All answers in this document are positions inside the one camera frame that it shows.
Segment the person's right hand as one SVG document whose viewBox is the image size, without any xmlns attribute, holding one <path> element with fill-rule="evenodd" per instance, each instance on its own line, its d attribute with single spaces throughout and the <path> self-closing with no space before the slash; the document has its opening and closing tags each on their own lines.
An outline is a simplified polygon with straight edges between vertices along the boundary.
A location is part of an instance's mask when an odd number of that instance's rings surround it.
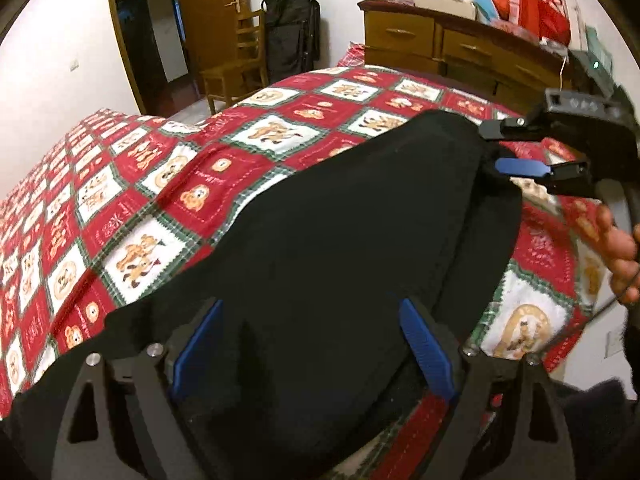
<svg viewBox="0 0 640 480">
<path fill-rule="evenodd" d="M 614 224 L 612 211 L 601 204 L 597 224 L 603 240 L 603 260 L 611 271 L 610 284 L 618 302 L 628 309 L 639 302 L 639 226 L 629 234 Z"/>
</svg>

